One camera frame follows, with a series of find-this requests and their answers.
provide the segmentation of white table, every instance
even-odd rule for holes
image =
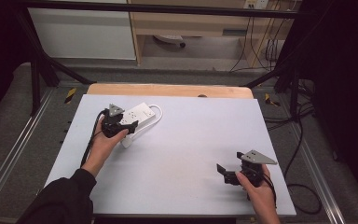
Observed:
[[[47,183],[70,177],[80,165],[96,116],[109,104],[130,109],[159,105],[162,120],[118,145],[91,193],[95,215],[125,217],[240,217],[254,214],[239,186],[224,183],[219,163],[240,170],[237,151],[277,160],[257,100],[167,96],[83,95]],[[268,166],[277,212],[296,210],[278,165]]]

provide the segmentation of hand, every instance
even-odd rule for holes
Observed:
[[[123,139],[129,132],[127,129],[119,132],[115,136],[108,138],[102,133],[103,117],[98,121],[95,129],[95,136],[93,139],[92,147],[89,151],[89,157],[81,167],[89,171],[92,175],[97,176],[103,168],[103,164],[109,157],[115,145]]]
[[[263,173],[270,177],[269,169],[266,164],[262,164]],[[260,187],[256,188],[249,179],[240,172],[235,173],[243,186],[243,190],[248,192],[252,206],[261,223],[280,223],[275,209],[274,195],[272,189],[263,180]]]

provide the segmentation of white power strip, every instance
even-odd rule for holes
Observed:
[[[139,129],[140,126],[143,126],[155,116],[155,112],[147,104],[141,103],[130,110],[124,111],[120,124],[131,124],[138,120],[138,127],[136,129]]]

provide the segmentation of sleeve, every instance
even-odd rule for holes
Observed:
[[[92,201],[90,194],[96,184],[92,174],[83,169],[74,175],[48,184],[17,221],[29,223],[90,224]]]

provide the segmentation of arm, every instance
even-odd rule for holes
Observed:
[[[262,165],[265,175],[270,177],[269,169],[265,164]],[[263,181],[260,187],[255,188],[248,178],[240,172],[236,172],[237,178],[243,186],[243,190],[248,192],[252,206],[261,223],[281,223],[275,209],[274,196],[269,185]]]
[[[61,178],[48,184],[26,209],[18,224],[91,223],[93,205],[90,194],[97,183],[95,177],[115,145],[128,132],[123,130],[107,138],[101,133],[101,121],[97,124],[89,158],[81,169],[69,179]]]

